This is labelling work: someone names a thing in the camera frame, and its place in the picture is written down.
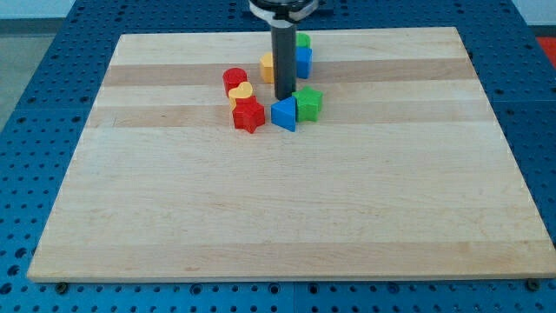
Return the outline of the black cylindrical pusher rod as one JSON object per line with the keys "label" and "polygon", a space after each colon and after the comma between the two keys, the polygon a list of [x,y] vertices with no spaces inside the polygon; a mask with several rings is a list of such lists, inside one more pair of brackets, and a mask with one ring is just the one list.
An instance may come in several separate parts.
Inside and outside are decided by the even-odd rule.
{"label": "black cylindrical pusher rod", "polygon": [[296,90],[296,26],[279,20],[271,26],[275,97],[291,97]]}

